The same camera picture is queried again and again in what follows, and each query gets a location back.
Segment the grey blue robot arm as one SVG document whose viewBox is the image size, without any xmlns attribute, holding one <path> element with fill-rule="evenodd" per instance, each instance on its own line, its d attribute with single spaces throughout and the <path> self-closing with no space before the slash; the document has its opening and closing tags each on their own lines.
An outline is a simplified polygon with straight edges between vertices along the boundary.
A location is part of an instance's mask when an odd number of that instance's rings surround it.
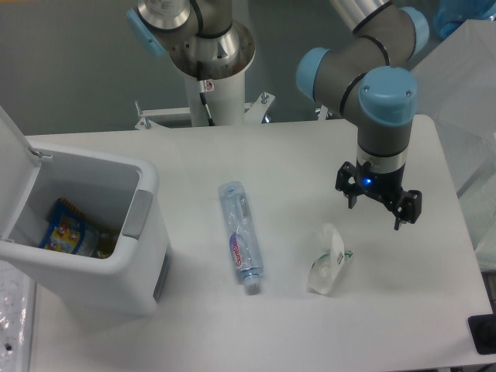
<svg viewBox="0 0 496 372">
<path fill-rule="evenodd" d="M 295 81 L 312 101 L 355 125 L 357 152 L 336 175 L 354 206 L 360 195 L 380 202 L 397 224 L 414 223 L 422 194 L 402 187 L 418 85 L 403 64 L 429 38 L 424 15 L 392 1 L 335 1 L 355 39 L 344 50 L 308 51 Z M 195 126 L 244 124 L 245 73 L 255 56 L 251 32 L 233 18 L 230 1 L 140 1 L 126 18 L 143 48 L 168 54 L 184 76 Z"/>
</svg>

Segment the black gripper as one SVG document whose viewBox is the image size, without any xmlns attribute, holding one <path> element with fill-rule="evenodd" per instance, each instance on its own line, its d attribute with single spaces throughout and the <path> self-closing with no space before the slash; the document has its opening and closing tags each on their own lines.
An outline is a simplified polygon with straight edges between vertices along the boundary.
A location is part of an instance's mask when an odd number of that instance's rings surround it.
<svg viewBox="0 0 496 372">
<path fill-rule="evenodd" d="M 336 175 L 336 190 L 346 197 L 348 209 L 355 206 L 360 195 L 392 209 L 394 229 L 398 231 L 402 224 L 415 224 L 422 213 L 422 193 L 402 187 L 404 171 L 405 165 L 389 173 L 377 173 L 372 171 L 370 162 L 345 162 Z"/>
</svg>

